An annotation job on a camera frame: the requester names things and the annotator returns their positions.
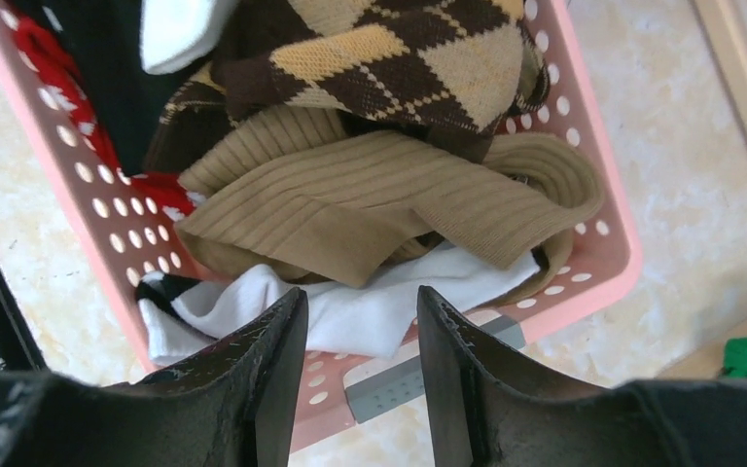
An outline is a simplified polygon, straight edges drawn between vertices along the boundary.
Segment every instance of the floor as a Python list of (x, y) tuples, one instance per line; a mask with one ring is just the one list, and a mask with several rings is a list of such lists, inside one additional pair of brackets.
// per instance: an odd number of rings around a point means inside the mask
[[(606, 385), (651, 377), (747, 316), (747, 149), (686, 0), (570, 11), (645, 250), (616, 305), (525, 351)], [(51, 367), (143, 371), (0, 90), (0, 264)], [(291, 465), (432, 465), (424, 399), (295, 453)]]

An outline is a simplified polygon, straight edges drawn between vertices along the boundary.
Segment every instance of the tan knit fabric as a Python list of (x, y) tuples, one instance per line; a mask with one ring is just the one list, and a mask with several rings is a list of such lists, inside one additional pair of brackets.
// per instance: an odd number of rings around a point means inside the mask
[(266, 263), (283, 279), (310, 271), (361, 287), (407, 240), (429, 232), (509, 268), (602, 200), (594, 169), (550, 135), (498, 136), (477, 165), (378, 131), (264, 163), (176, 232), (201, 263), (231, 277)]
[(336, 110), (270, 107), (248, 119), (185, 170), (179, 184), (210, 198), (263, 163), (347, 137)]

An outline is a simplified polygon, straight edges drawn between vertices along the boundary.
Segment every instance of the black fabric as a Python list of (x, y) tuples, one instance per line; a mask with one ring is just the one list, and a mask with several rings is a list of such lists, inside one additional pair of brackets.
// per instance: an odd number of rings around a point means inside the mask
[(685, 467), (747, 465), (747, 380), (635, 381), (669, 455)]
[(53, 30), (47, 15), (44, 13), (41, 0), (10, 0), (8, 3), (23, 15), (30, 17), (36, 24), (49, 31)]
[(83, 88), (107, 129), (126, 175), (141, 173), (167, 100), (204, 58), (169, 75), (144, 72), (139, 54), (141, 0), (22, 0), (52, 12), (59, 42), (76, 61)]
[(136, 286), (135, 299), (139, 306), (142, 306), (142, 302), (150, 302), (182, 326), (190, 327), (193, 331), (198, 332), (197, 329), (185, 323), (179, 313), (176, 312), (173, 301), (196, 287), (200, 282), (198, 279), (179, 275), (151, 272), (142, 277), (142, 280)]

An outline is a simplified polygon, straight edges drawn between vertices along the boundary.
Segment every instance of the red fabric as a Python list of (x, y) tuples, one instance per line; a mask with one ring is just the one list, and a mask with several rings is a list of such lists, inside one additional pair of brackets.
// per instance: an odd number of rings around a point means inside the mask
[[(79, 86), (81, 74), (73, 58), (50, 31), (28, 17), (20, 17), (14, 39), (17, 48), (38, 69), (39, 79), (47, 85), (53, 99), (68, 113), (70, 122), (89, 141), (102, 163), (122, 174), (110, 137), (96, 120), (95, 111)], [(178, 175), (149, 172), (132, 177), (130, 184), (162, 208), (173, 208), (183, 215), (194, 210), (187, 192), (178, 183)]]

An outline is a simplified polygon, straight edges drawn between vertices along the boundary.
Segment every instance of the brown argyle knit fabric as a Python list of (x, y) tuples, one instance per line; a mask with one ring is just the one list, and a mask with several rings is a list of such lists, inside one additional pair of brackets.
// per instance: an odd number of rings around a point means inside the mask
[(288, 4), (322, 37), (220, 63), (234, 118), (288, 104), (489, 135), (519, 106), (522, 0)]
[(210, 64), (170, 97), (142, 161), (146, 171), (180, 173), (237, 125), (225, 110), (225, 90), (210, 79)]

